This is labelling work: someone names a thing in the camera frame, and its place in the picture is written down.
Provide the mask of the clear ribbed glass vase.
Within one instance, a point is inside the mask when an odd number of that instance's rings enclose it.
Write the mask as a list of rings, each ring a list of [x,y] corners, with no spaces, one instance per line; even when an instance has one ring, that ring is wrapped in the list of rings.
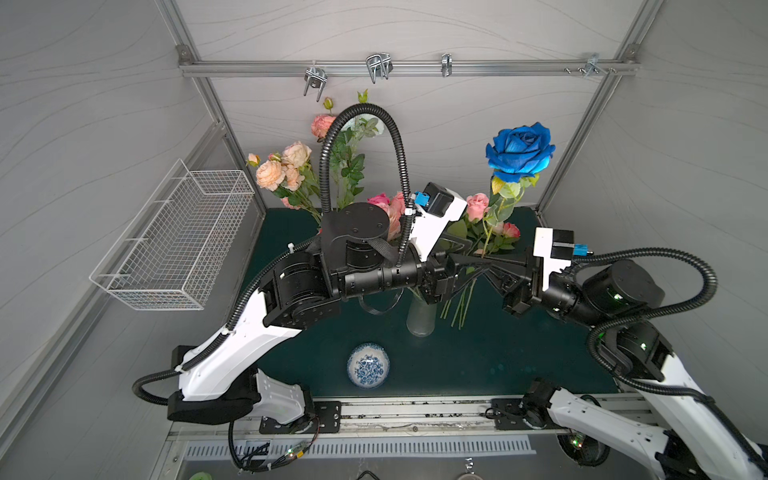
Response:
[[[406,319],[409,332],[419,338],[430,336],[435,329],[437,304],[428,303],[415,289],[411,289],[412,299]]]

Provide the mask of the blue rose stem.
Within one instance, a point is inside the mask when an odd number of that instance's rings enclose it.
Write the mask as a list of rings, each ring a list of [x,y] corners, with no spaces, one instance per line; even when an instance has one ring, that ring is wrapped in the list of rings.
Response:
[[[489,227],[509,222],[527,190],[536,187],[549,167],[555,150],[550,129],[539,122],[503,129],[486,145],[491,199],[484,221]]]

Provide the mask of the peach pink peony spray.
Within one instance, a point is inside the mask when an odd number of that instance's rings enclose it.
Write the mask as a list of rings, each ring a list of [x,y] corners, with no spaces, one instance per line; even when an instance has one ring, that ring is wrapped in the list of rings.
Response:
[[[307,211],[319,220],[314,197],[320,196],[320,189],[311,156],[312,149],[296,141],[265,159],[251,153],[246,163],[253,169],[260,189],[271,192],[286,208]]]

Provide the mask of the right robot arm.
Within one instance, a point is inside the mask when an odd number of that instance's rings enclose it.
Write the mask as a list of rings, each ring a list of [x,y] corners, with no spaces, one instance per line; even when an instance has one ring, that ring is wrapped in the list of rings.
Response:
[[[642,257],[683,262],[702,278],[691,298],[664,303],[664,292],[639,264]],[[549,381],[536,380],[505,410],[533,429],[567,429],[573,450],[591,440],[618,451],[660,479],[763,479],[767,450],[749,440],[703,393],[654,320],[697,309],[717,290],[714,270],[670,248],[638,248],[578,257],[562,243],[538,247],[523,261],[485,260],[504,306],[536,303],[554,317],[585,327],[589,355],[619,383],[639,392],[661,416],[653,426],[628,419]]]

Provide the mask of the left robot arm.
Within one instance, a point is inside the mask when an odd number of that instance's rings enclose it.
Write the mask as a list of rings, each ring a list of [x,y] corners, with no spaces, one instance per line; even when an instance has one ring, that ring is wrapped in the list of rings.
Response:
[[[441,302],[486,276],[507,311],[520,314],[531,306],[542,290],[539,260],[481,259],[439,248],[446,226],[462,210],[459,198],[443,187],[429,184],[424,205],[406,200],[397,244],[387,239],[390,221],[381,208],[362,202],[332,208],[332,149],[343,126],[361,114],[388,130],[401,186],[409,188],[405,149],[391,115],[370,103],[343,110],[321,149],[319,234],[269,263],[204,344],[176,350],[173,368],[136,380],[138,398],[164,406],[175,422],[233,424],[253,413],[288,427],[317,425],[309,391],[270,378],[257,363],[278,344],[339,314],[346,300],[413,288],[425,300]]]

